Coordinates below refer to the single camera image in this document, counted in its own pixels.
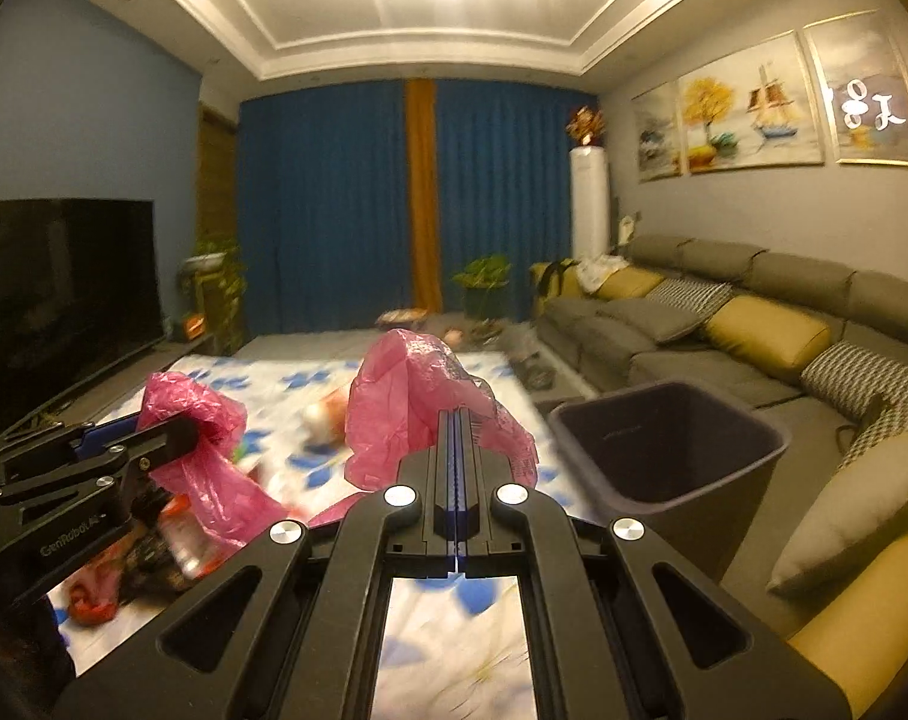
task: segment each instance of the yellow tree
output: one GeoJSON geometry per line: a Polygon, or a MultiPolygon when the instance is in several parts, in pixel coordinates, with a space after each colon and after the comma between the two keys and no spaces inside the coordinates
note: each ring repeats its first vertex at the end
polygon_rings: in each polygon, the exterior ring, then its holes
{"type": "Polygon", "coordinates": [[[734,90],[717,79],[694,79],[684,90],[684,123],[703,124],[710,144],[710,125],[724,119],[734,105],[734,90]]]}

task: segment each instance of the sofa backrest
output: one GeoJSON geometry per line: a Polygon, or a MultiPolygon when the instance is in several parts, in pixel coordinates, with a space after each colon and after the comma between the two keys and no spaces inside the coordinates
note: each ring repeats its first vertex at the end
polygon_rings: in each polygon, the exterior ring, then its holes
{"type": "Polygon", "coordinates": [[[852,276],[846,265],[768,251],[754,257],[745,286],[763,298],[808,309],[840,341],[852,276]]]}
{"type": "Polygon", "coordinates": [[[681,245],[681,269],[710,281],[741,284],[750,273],[750,263],[763,248],[721,241],[689,241],[681,245]]]}
{"type": "Polygon", "coordinates": [[[681,271],[681,245],[691,239],[680,235],[638,235],[630,242],[630,261],[658,271],[681,271]]]}
{"type": "Polygon", "coordinates": [[[908,281],[858,271],[850,279],[844,340],[908,365],[908,281]]]}

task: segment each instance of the green plant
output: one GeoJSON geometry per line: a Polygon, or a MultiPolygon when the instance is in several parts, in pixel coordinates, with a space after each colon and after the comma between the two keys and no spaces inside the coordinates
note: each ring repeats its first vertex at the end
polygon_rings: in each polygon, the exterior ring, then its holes
{"type": "Polygon", "coordinates": [[[219,271],[217,288],[225,302],[225,316],[215,328],[230,352],[237,351],[244,343],[244,334],[237,322],[241,313],[241,296],[248,288],[244,279],[244,265],[241,263],[241,247],[230,238],[198,241],[194,247],[195,256],[202,254],[223,254],[224,264],[219,271]]]}
{"type": "Polygon", "coordinates": [[[508,283],[510,263],[503,254],[480,257],[454,274],[454,281],[470,290],[493,290],[508,283]]]}

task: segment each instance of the gray trash bin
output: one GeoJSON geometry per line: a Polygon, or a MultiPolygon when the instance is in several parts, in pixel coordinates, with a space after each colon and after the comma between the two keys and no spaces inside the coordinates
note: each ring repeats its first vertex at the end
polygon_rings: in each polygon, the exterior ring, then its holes
{"type": "Polygon", "coordinates": [[[561,406],[549,422],[598,514],[640,520],[714,581],[790,442],[746,406],[681,380],[561,406]]]}

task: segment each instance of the silver screw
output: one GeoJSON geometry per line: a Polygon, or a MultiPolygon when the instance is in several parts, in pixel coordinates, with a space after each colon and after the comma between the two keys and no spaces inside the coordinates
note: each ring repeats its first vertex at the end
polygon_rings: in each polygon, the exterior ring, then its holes
{"type": "Polygon", "coordinates": [[[417,493],[411,490],[407,485],[394,485],[393,488],[384,490],[384,500],[391,506],[402,507],[414,503],[417,493]]]}
{"type": "Polygon", "coordinates": [[[516,506],[527,500],[527,488],[521,485],[501,485],[497,488],[497,500],[516,506]]]}
{"type": "Polygon", "coordinates": [[[623,541],[637,541],[644,535],[644,526],[633,517],[621,517],[614,523],[614,536],[623,541]]]}
{"type": "Polygon", "coordinates": [[[270,540],[275,544],[293,544],[304,533],[293,519],[282,519],[270,527],[270,540]]]}

